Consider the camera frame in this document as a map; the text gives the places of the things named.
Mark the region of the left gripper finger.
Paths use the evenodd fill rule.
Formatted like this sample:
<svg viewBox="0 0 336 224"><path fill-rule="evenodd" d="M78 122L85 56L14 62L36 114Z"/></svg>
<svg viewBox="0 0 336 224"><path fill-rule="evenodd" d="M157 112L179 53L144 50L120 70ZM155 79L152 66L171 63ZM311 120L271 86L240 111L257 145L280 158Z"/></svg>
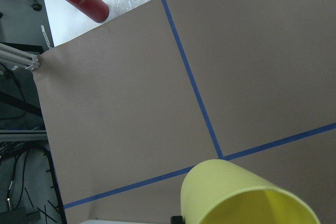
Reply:
<svg viewBox="0 0 336 224"><path fill-rule="evenodd" d="M170 224L184 224L184 219L182 216L172 216L170 218Z"/></svg>

